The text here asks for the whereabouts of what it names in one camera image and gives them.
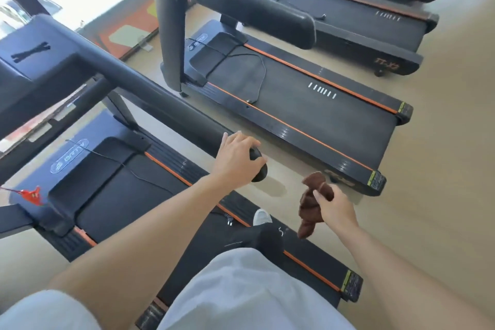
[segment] black pants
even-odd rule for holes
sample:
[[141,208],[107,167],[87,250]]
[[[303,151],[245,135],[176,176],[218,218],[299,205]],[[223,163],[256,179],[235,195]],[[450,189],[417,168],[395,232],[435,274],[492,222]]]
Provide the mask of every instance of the black pants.
[[270,262],[282,268],[284,243],[282,233],[273,223],[263,223],[259,226],[237,230],[222,252],[236,248],[256,249]]

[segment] person's right forearm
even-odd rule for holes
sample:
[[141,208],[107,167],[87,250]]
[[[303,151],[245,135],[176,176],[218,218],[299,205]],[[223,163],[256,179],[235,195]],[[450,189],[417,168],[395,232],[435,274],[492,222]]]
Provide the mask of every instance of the person's right forearm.
[[366,231],[339,235],[371,283],[396,329],[493,330],[494,323]]

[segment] treadmill wheel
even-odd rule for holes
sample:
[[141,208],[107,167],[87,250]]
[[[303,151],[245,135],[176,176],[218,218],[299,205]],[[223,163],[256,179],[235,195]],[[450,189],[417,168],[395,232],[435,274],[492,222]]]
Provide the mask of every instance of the treadmill wheel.
[[385,70],[375,70],[375,76],[376,77],[383,77],[385,76],[386,71]]

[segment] red safety clip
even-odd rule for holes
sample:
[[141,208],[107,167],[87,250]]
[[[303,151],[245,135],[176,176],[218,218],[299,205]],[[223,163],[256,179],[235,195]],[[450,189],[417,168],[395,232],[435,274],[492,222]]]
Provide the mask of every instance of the red safety clip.
[[0,187],[0,189],[3,190],[8,190],[9,192],[14,192],[19,194],[23,199],[25,199],[28,202],[31,202],[32,204],[36,206],[41,206],[41,196],[40,196],[40,187],[36,187],[35,190],[27,190],[27,189],[22,189],[22,190],[15,190],[15,189],[9,189],[9,188],[4,188]]

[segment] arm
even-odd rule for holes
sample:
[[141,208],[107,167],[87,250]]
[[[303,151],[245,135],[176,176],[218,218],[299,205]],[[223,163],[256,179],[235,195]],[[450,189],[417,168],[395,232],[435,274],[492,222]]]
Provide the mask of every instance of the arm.
[[103,329],[129,328],[162,288],[189,242],[216,204],[248,184],[266,163],[250,161],[259,141],[224,135],[213,170],[75,260],[48,289],[63,291]]
[[494,329],[491,319],[362,230],[353,204],[336,185],[334,200],[315,198],[325,223],[349,249],[399,330]]

